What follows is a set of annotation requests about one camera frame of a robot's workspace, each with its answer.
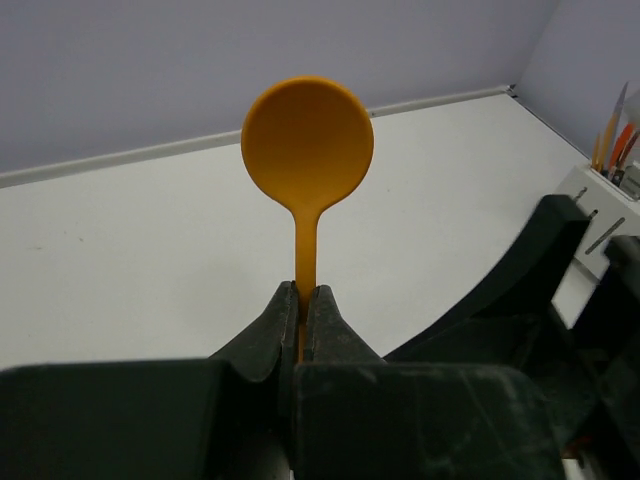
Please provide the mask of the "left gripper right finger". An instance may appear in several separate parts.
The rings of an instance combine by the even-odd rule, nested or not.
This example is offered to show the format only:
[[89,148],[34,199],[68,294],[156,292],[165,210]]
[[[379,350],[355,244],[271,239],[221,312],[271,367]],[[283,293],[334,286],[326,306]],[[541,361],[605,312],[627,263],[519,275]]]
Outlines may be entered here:
[[508,366],[356,361],[328,286],[309,305],[293,375],[299,479],[559,479],[534,383]]

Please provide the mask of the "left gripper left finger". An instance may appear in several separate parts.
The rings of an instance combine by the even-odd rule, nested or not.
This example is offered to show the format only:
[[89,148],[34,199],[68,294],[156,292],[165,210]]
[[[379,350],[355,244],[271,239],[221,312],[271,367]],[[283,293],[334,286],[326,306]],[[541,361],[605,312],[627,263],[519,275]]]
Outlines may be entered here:
[[208,357],[41,364],[1,373],[5,479],[213,479],[284,419],[298,293]]

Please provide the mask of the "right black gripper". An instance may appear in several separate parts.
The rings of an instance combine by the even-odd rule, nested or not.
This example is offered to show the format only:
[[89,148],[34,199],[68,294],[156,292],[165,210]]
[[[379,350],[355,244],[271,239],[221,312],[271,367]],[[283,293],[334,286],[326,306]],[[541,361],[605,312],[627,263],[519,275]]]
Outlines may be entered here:
[[544,196],[483,280],[434,324],[387,355],[392,363],[507,365],[541,391],[567,454],[605,479],[639,475],[639,240],[617,235],[608,267],[576,322],[553,297],[590,218],[566,195]]

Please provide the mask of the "yellow-orange plastic knife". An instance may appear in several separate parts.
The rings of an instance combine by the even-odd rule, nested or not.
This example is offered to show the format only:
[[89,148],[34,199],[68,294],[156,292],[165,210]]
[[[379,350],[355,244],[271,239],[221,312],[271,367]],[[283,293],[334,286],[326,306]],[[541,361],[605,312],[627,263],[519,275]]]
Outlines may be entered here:
[[628,85],[629,85],[629,82],[626,82],[623,85],[621,92],[618,96],[618,99],[616,101],[616,104],[614,106],[613,113],[604,130],[604,134],[602,137],[601,150],[600,150],[600,157],[599,157],[600,172],[604,172],[608,168],[609,158],[611,155],[611,143],[618,128],[619,118],[622,113],[622,108],[623,108],[624,100],[626,98]]

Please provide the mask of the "orange-red plastic knife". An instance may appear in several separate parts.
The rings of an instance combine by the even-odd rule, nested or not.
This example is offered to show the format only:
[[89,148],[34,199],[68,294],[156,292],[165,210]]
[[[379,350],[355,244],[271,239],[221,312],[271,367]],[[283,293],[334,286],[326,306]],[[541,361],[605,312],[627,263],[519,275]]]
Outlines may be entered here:
[[627,143],[630,141],[632,135],[634,134],[635,130],[636,130],[636,126],[634,123],[627,123],[623,128],[623,130],[621,131],[620,135],[617,137],[612,154],[609,159],[609,164],[608,164],[608,173],[610,175],[612,175],[613,172],[615,171],[617,162],[621,157],[624,149],[626,148]]

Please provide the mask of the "yellow-orange plastic spoon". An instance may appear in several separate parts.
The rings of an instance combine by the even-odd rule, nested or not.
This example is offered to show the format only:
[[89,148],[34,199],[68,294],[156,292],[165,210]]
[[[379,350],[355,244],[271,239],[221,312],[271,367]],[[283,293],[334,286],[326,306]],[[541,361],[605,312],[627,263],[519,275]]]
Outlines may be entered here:
[[241,153],[246,170],[295,223],[300,345],[307,339],[316,286],[319,219],[360,185],[373,152],[374,132],[365,107],[328,78],[283,80],[262,93],[245,117]]

